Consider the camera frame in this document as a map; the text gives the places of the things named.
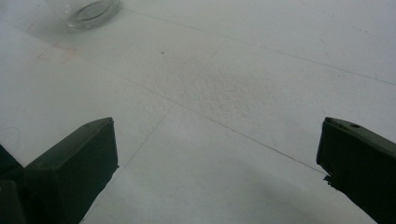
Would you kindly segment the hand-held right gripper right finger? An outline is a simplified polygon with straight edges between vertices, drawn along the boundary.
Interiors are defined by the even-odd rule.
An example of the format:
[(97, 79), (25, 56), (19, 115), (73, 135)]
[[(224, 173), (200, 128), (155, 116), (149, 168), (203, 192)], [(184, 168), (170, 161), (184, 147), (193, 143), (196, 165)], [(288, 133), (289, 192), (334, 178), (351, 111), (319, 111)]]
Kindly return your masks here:
[(350, 121), (326, 118), (317, 164), (328, 184), (377, 224), (396, 224), (396, 143)]

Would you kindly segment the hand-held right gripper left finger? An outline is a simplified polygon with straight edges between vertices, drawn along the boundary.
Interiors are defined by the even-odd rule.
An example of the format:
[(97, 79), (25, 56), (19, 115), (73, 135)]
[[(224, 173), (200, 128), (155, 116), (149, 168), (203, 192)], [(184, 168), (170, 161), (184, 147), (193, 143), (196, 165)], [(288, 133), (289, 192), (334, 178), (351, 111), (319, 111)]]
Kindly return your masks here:
[(25, 167), (49, 224), (79, 224), (119, 168), (112, 118), (86, 123)]

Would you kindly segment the clear glass jar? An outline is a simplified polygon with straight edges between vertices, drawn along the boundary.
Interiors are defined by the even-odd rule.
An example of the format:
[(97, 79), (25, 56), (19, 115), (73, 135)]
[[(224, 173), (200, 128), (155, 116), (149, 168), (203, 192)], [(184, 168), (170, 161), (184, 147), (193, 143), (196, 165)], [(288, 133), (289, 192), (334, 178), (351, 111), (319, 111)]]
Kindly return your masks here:
[(110, 20), (120, 0), (44, 0), (69, 27), (88, 29)]

